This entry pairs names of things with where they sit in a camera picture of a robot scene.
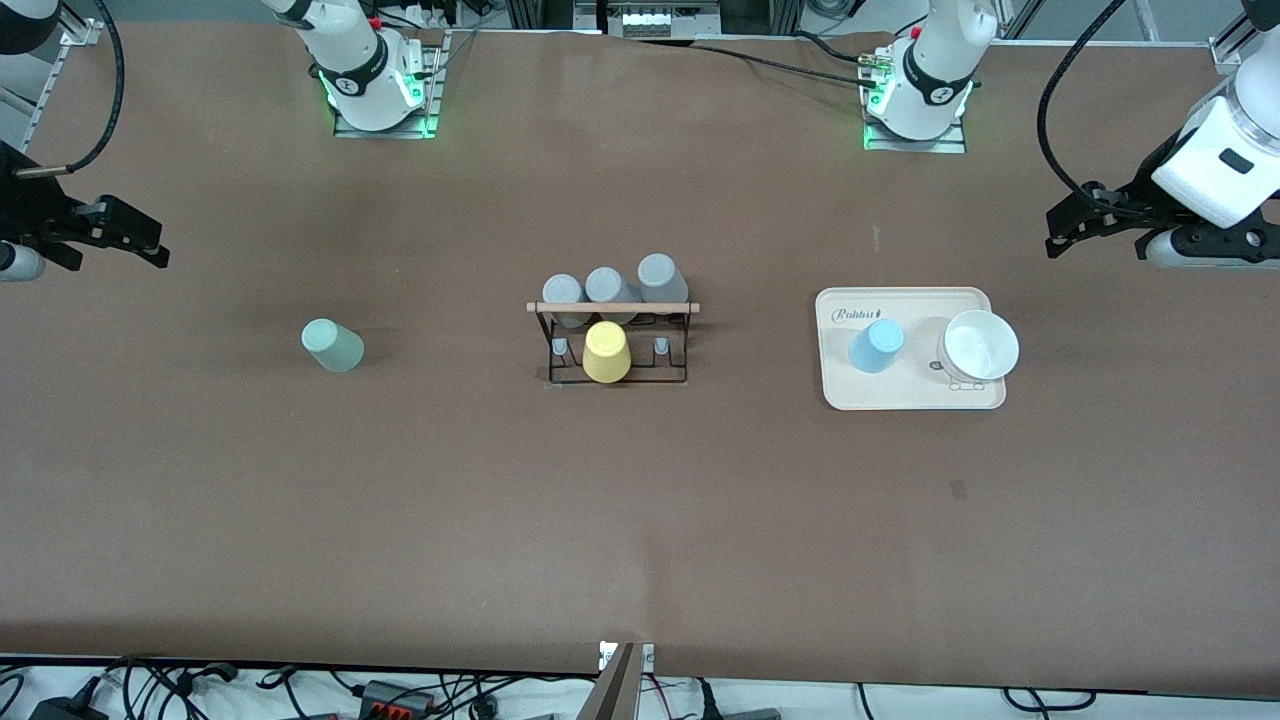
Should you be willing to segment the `pale green plastic cup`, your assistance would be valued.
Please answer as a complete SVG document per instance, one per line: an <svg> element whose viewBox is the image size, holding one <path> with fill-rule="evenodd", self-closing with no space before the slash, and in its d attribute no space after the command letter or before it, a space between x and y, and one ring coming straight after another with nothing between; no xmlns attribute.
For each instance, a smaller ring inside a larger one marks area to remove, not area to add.
<svg viewBox="0 0 1280 720"><path fill-rule="evenodd" d="M346 373L364 360L365 342L351 329L326 318L308 322L300 333L300 342L325 370Z"/></svg>

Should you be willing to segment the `light blue plastic cup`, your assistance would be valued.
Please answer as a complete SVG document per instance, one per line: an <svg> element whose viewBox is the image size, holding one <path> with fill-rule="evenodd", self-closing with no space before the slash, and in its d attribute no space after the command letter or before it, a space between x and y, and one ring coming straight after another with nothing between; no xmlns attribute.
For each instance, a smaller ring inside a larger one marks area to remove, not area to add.
<svg viewBox="0 0 1280 720"><path fill-rule="evenodd" d="M896 320L877 319L852 338L849 360L859 372L881 374L893 364L905 340L905 331Z"/></svg>

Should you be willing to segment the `white bowl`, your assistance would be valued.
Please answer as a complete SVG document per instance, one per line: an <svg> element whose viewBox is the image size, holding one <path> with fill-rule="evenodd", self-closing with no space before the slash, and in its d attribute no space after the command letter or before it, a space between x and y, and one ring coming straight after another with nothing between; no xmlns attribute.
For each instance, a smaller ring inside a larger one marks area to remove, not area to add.
<svg viewBox="0 0 1280 720"><path fill-rule="evenodd" d="M938 363L956 380L987 384L1010 374L1021 346L1014 328L987 310L969 310L952 318L938 341Z"/></svg>

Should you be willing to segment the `beige rectangular tray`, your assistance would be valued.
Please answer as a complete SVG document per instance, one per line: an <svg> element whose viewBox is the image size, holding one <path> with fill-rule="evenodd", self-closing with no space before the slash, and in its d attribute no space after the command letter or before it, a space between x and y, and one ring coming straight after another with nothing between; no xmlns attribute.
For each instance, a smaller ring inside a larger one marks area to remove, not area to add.
<svg viewBox="0 0 1280 720"><path fill-rule="evenodd" d="M815 297L823 395L851 410L991 410L1006 396L1001 378L977 380L946 369L947 325L968 311L992 309L973 287L832 287ZM904 332L902 347L882 372L856 366L852 347L877 322Z"/></svg>

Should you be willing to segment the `grey plastic cup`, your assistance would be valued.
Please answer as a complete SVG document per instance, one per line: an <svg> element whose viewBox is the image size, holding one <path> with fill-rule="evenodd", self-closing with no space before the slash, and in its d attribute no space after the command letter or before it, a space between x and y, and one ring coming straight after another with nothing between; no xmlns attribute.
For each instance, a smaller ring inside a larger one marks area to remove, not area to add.
<svg viewBox="0 0 1280 720"><path fill-rule="evenodd" d="M646 255L637 264L636 275L645 304L689 302L689 283L671 256L663 252Z"/></svg>
<svg viewBox="0 0 1280 720"><path fill-rule="evenodd" d="M571 274L559 273L548 278L541 288L544 304L585 304L588 296L582 283ZM552 313L550 319L566 329L586 325L590 313Z"/></svg>
<svg viewBox="0 0 1280 720"><path fill-rule="evenodd" d="M643 301L634 283L613 266L599 266L593 270L588 275L584 288L591 304L616 305Z"/></svg>

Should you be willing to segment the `black power adapter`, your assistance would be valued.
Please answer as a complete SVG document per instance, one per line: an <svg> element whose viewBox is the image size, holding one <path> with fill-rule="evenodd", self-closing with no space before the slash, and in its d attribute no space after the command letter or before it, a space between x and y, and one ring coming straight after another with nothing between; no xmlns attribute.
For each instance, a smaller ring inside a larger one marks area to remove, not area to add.
<svg viewBox="0 0 1280 720"><path fill-rule="evenodd" d="M73 698L54 697L40 701L31 711L28 720L110 720L110 717Z"/></svg>

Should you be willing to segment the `white electronics box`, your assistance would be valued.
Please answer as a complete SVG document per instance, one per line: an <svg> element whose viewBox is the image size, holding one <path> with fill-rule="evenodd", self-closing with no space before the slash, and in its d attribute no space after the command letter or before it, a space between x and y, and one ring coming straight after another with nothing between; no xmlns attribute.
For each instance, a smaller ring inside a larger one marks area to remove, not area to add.
<svg viewBox="0 0 1280 720"><path fill-rule="evenodd" d="M718 0L609 0L611 35L635 40L695 40L723 29Z"/></svg>

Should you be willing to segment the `yellow plastic cup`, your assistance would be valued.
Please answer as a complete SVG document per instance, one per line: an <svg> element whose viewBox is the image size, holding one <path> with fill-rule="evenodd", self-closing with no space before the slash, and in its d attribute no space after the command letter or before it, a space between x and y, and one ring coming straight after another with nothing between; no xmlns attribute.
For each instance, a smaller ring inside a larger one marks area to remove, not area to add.
<svg viewBox="0 0 1280 720"><path fill-rule="evenodd" d="M622 325L600 320L594 323L586 336L582 351L582 369L586 375L602 384L622 380L632 366L628 337Z"/></svg>

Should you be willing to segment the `black terminal block orange levers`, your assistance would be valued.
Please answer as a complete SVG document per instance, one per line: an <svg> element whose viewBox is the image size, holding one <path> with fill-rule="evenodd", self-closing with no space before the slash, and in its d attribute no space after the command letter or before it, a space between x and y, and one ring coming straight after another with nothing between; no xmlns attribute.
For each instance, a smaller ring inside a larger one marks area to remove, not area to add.
<svg viewBox="0 0 1280 720"><path fill-rule="evenodd" d="M435 708L429 691L410 691L389 682L367 682L360 696L358 720L428 720Z"/></svg>

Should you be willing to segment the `black plug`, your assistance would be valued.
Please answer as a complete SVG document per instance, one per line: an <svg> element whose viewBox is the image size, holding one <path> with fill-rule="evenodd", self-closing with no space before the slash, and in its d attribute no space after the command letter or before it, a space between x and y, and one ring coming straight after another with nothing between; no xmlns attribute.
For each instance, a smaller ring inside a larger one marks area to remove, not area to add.
<svg viewBox="0 0 1280 720"><path fill-rule="evenodd" d="M696 678L701 691L701 716L699 720L782 720L777 708L754 708L726 714L721 710L712 684L704 678Z"/></svg>

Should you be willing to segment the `grey angled beam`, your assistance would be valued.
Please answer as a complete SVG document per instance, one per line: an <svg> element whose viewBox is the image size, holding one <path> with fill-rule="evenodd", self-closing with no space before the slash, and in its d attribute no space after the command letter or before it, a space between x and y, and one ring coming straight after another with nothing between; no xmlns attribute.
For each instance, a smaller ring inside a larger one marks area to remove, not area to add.
<svg viewBox="0 0 1280 720"><path fill-rule="evenodd" d="M643 659L637 643L620 643L608 667L598 676L575 720L636 720Z"/></svg>

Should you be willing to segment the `aluminium frame rail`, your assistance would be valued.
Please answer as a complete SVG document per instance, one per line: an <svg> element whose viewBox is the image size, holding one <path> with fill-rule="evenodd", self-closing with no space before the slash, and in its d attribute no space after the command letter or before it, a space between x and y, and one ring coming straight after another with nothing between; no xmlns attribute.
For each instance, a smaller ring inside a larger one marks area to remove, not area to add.
<svg viewBox="0 0 1280 720"><path fill-rule="evenodd" d="M1244 12L1212 36L1210 51L1217 73L1230 76L1235 72L1242 64L1244 51L1258 36L1253 20Z"/></svg>
<svg viewBox="0 0 1280 720"><path fill-rule="evenodd" d="M36 50L0 55L0 141L26 152L72 50L99 42L104 23L61 12L58 29Z"/></svg>

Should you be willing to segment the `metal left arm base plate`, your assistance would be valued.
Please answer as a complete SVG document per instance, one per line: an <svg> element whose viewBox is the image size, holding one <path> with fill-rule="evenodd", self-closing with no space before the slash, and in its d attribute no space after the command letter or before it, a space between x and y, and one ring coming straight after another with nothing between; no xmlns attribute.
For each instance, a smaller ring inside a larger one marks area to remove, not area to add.
<svg viewBox="0 0 1280 720"><path fill-rule="evenodd" d="M950 85L913 82L906 60L909 37L876 50L877 59L859 70L870 87L863 88L863 143L867 150L899 152L965 152L963 114L975 88L972 77Z"/></svg>

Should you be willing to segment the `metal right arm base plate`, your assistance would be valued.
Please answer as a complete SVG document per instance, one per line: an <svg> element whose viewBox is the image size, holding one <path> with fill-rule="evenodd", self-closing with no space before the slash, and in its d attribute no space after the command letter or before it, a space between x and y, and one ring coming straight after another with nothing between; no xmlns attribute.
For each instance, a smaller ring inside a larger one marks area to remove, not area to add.
<svg viewBox="0 0 1280 720"><path fill-rule="evenodd" d="M366 70L320 70L335 113L334 136L433 138L442 109L448 46L422 45L393 28L378 31L380 55Z"/></svg>

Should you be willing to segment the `black frame post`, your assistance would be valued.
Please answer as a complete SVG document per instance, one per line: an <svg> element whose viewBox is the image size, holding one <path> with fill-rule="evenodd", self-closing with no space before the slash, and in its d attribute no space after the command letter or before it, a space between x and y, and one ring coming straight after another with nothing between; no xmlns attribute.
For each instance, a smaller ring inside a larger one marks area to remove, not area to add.
<svg viewBox="0 0 1280 720"><path fill-rule="evenodd" d="M723 35L790 36L804 0L718 0Z"/></svg>
<svg viewBox="0 0 1280 720"><path fill-rule="evenodd" d="M572 29L575 0L504 0L512 29Z"/></svg>

